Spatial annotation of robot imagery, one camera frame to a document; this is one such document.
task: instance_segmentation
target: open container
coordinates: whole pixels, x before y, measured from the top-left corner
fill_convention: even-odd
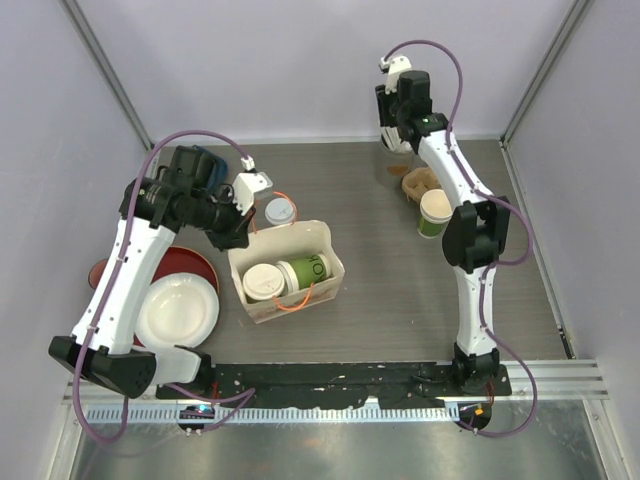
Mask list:
[[[344,278],[344,266],[331,246],[329,226],[317,220],[295,222],[289,225],[260,230],[249,234],[249,247],[229,251],[231,278],[242,306],[256,323],[297,311],[306,299],[309,288],[281,296],[276,300],[249,301],[242,277],[254,265],[275,265],[281,260],[291,260],[313,254],[323,254],[329,262],[331,277],[313,285],[311,295],[303,308],[332,300],[340,290]]]

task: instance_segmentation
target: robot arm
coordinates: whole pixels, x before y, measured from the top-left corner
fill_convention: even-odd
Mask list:
[[[245,165],[231,189],[215,201],[206,190],[212,159],[201,151],[178,147],[171,165],[160,178],[146,178],[136,199],[126,257],[119,258],[125,236],[127,209],[133,183],[120,207],[118,232],[94,296],[71,336],[54,337],[49,354],[73,371],[98,303],[117,262],[122,262],[83,364],[83,378],[129,398],[150,385],[169,382],[207,384],[211,360],[207,355],[175,346],[151,352],[133,346],[133,335],[146,291],[165,252],[185,225],[204,230],[220,250],[246,248],[247,227],[255,213],[255,200],[265,196],[272,183],[264,173]]]
[[[480,321],[480,285],[487,266],[498,260],[506,244],[509,211],[476,194],[491,192],[480,182],[460,151],[448,120],[434,113],[427,72],[413,70],[409,59],[397,56],[380,65],[387,74],[385,85],[376,88],[380,126],[397,128],[399,137],[429,165],[447,194],[454,213],[443,235],[445,258],[454,267],[459,292],[460,327],[454,344],[456,379],[463,387],[484,387],[497,373],[499,353]],[[471,183],[454,162],[455,151]],[[482,299],[484,317],[493,328],[492,291],[495,269],[486,274]]]

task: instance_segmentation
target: white wall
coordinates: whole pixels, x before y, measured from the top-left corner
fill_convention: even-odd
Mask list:
[[[0,6],[0,476],[44,478],[68,374],[47,355],[90,300],[142,160],[58,2]]]
[[[503,133],[571,0],[80,0],[154,139],[185,127],[239,139],[376,135],[381,56],[440,41],[466,74],[458,133]],[[439,110],[456,77],[412,47]]]
[[[594,2],[513,143],[573,344],[598,360],[636,454],[638,18],[637,0]]]

